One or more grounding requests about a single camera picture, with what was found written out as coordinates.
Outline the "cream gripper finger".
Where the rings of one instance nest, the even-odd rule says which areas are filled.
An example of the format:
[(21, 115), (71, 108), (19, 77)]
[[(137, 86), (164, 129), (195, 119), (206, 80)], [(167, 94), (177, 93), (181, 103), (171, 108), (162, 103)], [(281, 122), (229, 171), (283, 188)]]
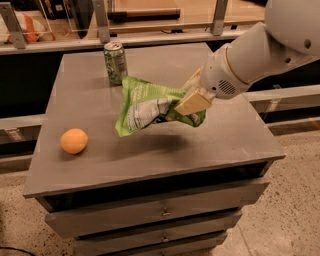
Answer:
[(212, 99), (204, 89), (196, 89), (177, 103), (174, 110), (186, 116), (206, 110), (212, 105)]
[(202, 68), (198, 68), (189, 80), (183, 85), (183, 89), (188, 91), (192, 86), (197, 85), (200, 81)]

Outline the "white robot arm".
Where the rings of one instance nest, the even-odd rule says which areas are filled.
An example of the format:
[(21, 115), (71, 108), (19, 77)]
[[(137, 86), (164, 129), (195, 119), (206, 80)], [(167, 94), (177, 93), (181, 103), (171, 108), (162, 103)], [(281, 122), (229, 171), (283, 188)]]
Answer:
[(216, 50), (185, 84), (175, 106), (181, 115), (230, 99), (265, 77), (320, 58), (320, 0), (268, 0), (265, 17)]

